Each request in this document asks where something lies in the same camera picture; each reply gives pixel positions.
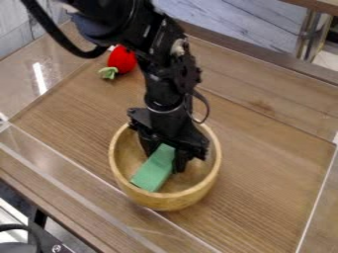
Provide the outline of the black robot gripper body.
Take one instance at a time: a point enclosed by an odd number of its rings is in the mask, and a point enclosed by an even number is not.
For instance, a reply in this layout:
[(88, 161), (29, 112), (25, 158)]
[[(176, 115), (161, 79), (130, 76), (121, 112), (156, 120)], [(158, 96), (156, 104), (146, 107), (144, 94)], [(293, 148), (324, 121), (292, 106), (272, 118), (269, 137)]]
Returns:
[(156, 111), (152, 108), (130, 108), (126, 115), (129, 127), (138, 131), (153, 132), (161, 142), (174, 149), (186, 149), (193, 158), (205, 159), (209, 140), (194, 125), (190, 118), (190, 103), (182, 102), (169, 111)]

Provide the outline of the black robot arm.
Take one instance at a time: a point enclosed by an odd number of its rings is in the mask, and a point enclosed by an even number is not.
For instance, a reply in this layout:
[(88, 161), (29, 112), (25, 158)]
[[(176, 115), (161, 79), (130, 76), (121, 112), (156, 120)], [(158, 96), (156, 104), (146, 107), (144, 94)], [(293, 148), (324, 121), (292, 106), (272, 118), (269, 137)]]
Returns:
[(184, 30), (152, 0), (60, 0), (80, 34), (96, 45), (122, 45), (136, 54), (145, 80), (142, 108), (126, 111), (146, 154), (173, 148), (170, 170), (205, 158), (209, 141), (190, 116), (201, 69)]

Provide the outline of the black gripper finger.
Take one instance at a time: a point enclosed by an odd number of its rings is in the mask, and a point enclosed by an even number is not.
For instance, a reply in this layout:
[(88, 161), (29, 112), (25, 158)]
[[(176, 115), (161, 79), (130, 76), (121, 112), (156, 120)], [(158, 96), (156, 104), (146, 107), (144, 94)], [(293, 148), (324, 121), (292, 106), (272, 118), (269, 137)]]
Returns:
[(145, 155), (150, 156), (162, 143), (160, 137), (153, 132), (138, 131), (138, 140)]
[(193, 158), (192, 152), (186, 149), (177, 149), (173, 155), (172, 171), (181, 173), (186, 162)]

